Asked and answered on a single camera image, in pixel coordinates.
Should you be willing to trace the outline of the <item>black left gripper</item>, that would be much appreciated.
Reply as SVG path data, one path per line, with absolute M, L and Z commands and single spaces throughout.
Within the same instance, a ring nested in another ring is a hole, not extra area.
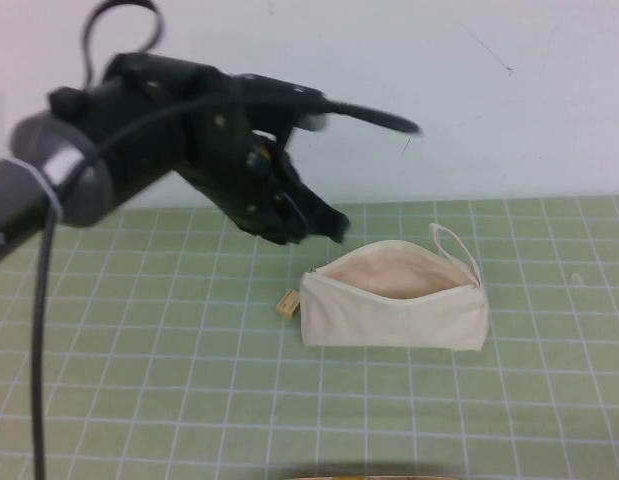
M 304 184 L 285 150 L 301 101 L 299 86 L 269 77 L 116 56 L 99 85 L 48 97 L 48 141 L 78 156 L 58 186 L 63 222 L 91 226 L 173 172 L 247 234 L 342 244 L 349 218 Z

